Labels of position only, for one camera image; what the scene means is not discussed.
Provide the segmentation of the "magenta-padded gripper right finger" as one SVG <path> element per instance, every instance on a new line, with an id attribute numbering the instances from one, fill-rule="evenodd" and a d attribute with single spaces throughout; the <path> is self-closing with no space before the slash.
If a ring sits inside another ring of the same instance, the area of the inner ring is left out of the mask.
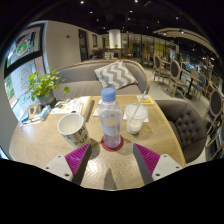
<path id="1" fill-rule="evenodd" d="M 133 154 L 145 185 L 182 169 L 168 154 L 159 155 L 136 143 L 133 144 Z"/>

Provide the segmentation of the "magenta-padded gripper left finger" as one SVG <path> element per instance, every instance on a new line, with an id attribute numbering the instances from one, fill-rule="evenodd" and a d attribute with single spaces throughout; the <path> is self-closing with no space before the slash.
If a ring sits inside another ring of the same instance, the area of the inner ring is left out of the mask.
<path id="1" fill-rule="evenodd" d="M 43 169 L 65 180 L 80 185 L 91 155 L 91 145 L 84 145 L 66 156 L 54 157 Z"/>

